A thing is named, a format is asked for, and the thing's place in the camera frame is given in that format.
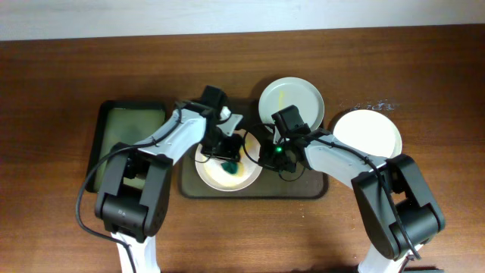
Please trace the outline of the green yellow sponge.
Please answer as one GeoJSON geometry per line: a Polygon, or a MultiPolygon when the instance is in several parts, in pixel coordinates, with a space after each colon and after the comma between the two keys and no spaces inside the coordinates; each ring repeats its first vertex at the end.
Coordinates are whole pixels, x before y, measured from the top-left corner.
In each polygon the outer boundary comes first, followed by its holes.
{"type": "Polygon", "coordinates": [[[237,162],[224,162],[221,164],[221,167],[226,173],[230,175],[236,175],[239,170],[237,162]]]}

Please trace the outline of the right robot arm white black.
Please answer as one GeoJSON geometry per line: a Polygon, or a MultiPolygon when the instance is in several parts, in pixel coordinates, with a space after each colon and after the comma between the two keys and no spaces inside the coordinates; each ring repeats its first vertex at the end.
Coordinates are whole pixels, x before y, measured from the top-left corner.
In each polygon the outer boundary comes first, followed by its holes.
{"type": "Polygon", "coordinates": [[[293,172],[296,164],[327,174],[353,190],[371,248],[358,272],[404,272],[418,250],[446,225],[415,160],[385,158],[340,142],[327,130],[290,133],[261,145],[258,163],[293,172]]]}

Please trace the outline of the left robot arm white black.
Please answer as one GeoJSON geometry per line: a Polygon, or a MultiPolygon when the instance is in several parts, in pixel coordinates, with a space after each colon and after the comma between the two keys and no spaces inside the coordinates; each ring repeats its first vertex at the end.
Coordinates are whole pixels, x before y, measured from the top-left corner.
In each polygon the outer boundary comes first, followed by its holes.
{"type": "Polygon", "coordinates": [[[158,272],[155,235],[167,213],[173,166],[196,144],[212,158],[233,159],[221,149],[232,142],[243,116],[198,103],[176,107],[151,136],[133,145],[117,143],[101,158],[105,166],[97,193],[95,216],[117,244],[124,272],[158,272]]]}

